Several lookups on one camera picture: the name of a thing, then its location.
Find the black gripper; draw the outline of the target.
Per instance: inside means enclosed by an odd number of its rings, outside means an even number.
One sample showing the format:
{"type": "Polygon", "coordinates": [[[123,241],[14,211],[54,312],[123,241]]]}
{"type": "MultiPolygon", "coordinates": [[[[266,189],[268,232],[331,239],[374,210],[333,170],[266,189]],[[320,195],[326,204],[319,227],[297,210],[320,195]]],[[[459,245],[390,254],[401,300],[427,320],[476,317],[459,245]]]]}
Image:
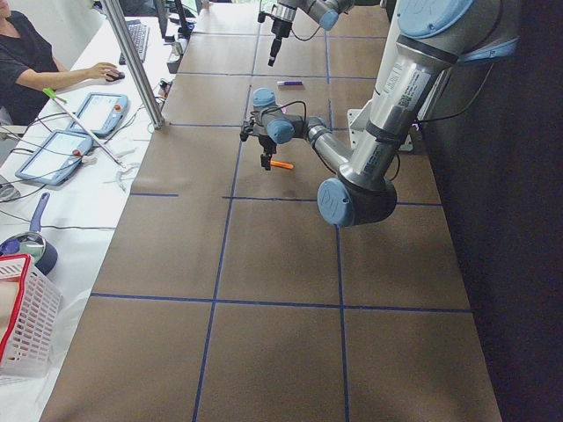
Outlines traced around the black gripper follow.
{"type": "Polygon", "coordinates": [[[274,35],[274,40],[270,48],[270,55],[277,55],[282,46],[282,40],[289,36],[289,22],[282,19],[274,19],[271,33],[274,35]]]}
{"type": "Polygon", "coordinates": [[[263,153],[260,154],[260,165],[266,171],[271,171],[271,155],[277,153],[277,144],[267,135],[259,135],[258,140],[263,148],[263,153]]]}

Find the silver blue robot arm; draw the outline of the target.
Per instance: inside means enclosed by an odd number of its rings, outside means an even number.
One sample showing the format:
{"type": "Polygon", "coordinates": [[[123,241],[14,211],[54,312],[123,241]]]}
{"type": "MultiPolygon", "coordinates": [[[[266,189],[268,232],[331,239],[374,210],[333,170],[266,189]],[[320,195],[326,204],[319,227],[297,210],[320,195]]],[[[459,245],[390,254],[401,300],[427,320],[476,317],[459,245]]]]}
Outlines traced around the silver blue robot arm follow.
{"type": "MultiPolygon", "coordinates": [[[[282,42],[290,36],[296,12],[301,10],[311,18],[319,29],[330,31],[339,19],[355,6],[353,1],[278,1],[270,11],[260,10],[258,22],[272,19],[271,33],[274,35],[267,65],[274,66],[282,42]]],[[[273,155],[277,147],[294,138],[304,138],[307,134],[307,108],[301,115],[287,115],[283,107],[275,103],[274,93],[268,89],[258,89],[252,97],[252,135],[259,139],[263,148],[260,165],[271,169],[273,155]]]]}
{"type": "Polygon", "coordinates": [[[397,204],[385,174],[420,109],[435,97],[438,78],[457,65],[513,54],[521,7],[518,1],[397,2],[372,98],[350,123],[353,148],[320,118],[285,113],[268,88],[253,93],[240,136],[259,140],[264,168],[279,145],[307,141],[333,172],[318,189],[323,218],[337,227],[380,222],[397,204]]]}

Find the person's hand on mouse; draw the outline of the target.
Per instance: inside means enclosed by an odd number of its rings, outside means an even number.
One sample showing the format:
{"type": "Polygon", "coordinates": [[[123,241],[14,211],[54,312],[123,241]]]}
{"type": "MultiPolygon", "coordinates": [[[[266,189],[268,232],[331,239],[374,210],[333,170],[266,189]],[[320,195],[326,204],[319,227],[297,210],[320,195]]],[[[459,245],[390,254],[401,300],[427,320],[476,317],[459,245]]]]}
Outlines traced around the person's hand on mouse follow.
{"type": "Polygon", "coordinates": [[[110,62],[99,62],[87,69],[87,77],[90,79],[105,79],[106,74],[117,74],[118,68],[110,62]]]}

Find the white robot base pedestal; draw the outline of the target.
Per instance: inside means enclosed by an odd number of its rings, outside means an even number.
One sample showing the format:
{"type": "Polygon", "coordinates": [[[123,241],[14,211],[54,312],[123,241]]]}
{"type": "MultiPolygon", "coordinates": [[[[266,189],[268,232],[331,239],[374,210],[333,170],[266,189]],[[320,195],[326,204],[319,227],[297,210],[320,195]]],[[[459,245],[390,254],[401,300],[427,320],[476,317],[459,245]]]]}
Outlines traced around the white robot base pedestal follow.
{"type": "Polygon", "coordinates": [[[413,139],[409,134],[405,138],[394,134],[392,131],[379,127],[371,119],[370,113],[364,109],[347,110],[348,135],[352,149],[360,146],[360,141],[364,141],[367,135],[375,141],[384,145],[392,146],[399,151],[412,152],[414,149],[413,139]]]}

